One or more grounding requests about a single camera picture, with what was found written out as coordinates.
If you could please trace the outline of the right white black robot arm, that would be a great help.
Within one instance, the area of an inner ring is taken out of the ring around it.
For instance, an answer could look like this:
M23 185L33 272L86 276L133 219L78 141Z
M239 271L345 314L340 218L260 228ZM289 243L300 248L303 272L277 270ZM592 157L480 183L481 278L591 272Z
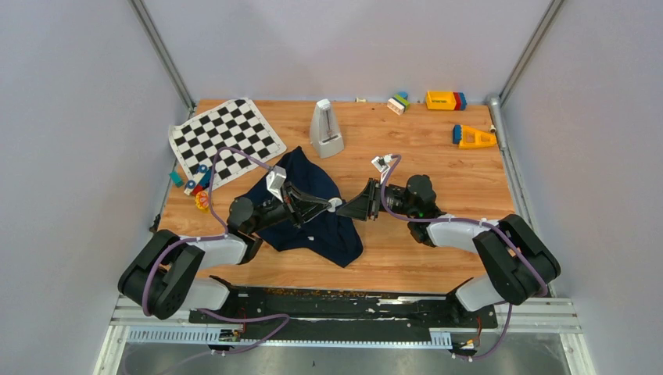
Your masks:
M520 305L546 295L561 266L526 221L516 214L501 220L468 220L443 212L427 175L413 175L405 186L383 186L370 179L355 198L336 209L354 220L376 220L393 213L407 222L413 239L429 247L459 248L481 259L485 274L456 287L447 303L451 323L466 326L478 310L501 302Z

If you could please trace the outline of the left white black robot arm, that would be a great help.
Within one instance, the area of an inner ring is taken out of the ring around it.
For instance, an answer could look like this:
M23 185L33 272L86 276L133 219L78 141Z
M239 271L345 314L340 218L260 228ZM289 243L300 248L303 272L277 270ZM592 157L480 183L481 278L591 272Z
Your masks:
M342 200L318 198L294 185L283 185L276 195L255 204L236 198L230 206L226 233L180 237L158 230L120 276L118 291L142 307L146 316L166 320L180 309L208 309L222 323L233 321L239 301L224 281L199 279L200 270L219 265L241 265L252 260L262 245L255 232L289 222L301 227L322 213L333 213Z

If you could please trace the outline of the navy blue garment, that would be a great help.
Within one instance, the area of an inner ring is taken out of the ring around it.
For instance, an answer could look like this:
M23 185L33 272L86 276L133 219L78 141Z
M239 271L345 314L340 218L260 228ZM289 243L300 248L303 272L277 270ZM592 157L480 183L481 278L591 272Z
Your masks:
M307 194L325 199L341 196L333 179L311 162L301 147L285 153L277 165L285 169L287 181ZM364 251L353 221L333 212L323 212L300 228L284 220L257 233L279 252L308 248L341 267L348 266Z

